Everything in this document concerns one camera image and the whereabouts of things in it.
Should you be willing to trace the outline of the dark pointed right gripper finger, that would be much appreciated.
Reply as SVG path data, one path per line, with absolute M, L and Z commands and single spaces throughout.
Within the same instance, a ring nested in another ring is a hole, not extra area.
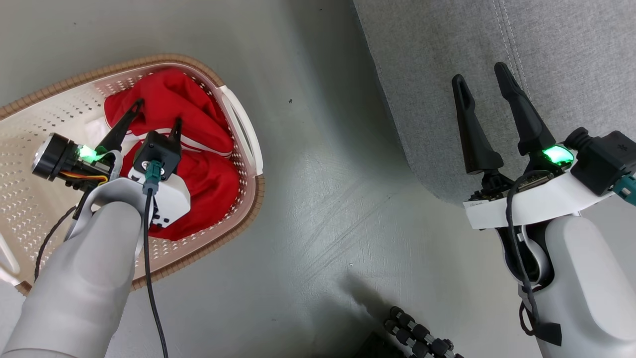
M 556 140 L 536 111 L 531 100 L 517 83 L 506 63 L 496 63 L 494 72 L 502 97 L 507 100 L 519 136 L 521 156 L 556 145 Z
M 468 84 L 460 74 L 451 81 L 457 124 L 463 150 L 464 168 L 469 175 L 500 169 L 502 156 L 490 145 L 475 113 L 475 100 Z

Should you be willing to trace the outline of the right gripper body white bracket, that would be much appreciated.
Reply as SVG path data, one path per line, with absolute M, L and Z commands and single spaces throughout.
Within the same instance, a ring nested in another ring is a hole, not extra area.
M 513 195 L 513 224 L 525 226 L 574 214 L 613 195 L 613 192 L 595 195 L 566 168 L 565 173 L 554 179 L 532 179 L 529 188 Z M 465 201 L 463 206 L 473 229 L 507 226 L 504 197 Z

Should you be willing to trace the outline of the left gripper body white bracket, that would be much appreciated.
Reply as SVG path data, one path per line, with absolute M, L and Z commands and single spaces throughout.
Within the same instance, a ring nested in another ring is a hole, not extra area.
M 191 208 L 189 191 L 176 174 L 177 163 L 176 145 L 168 138 L 151 137 L 126 172 L 122 152 L 98 153 L 52 133 L 36 151 L 32 172 L 82 192 L 72 211 L 73 230 L 86 229 L 95 216 L 108 228 L 143 221 L 167 227 Z

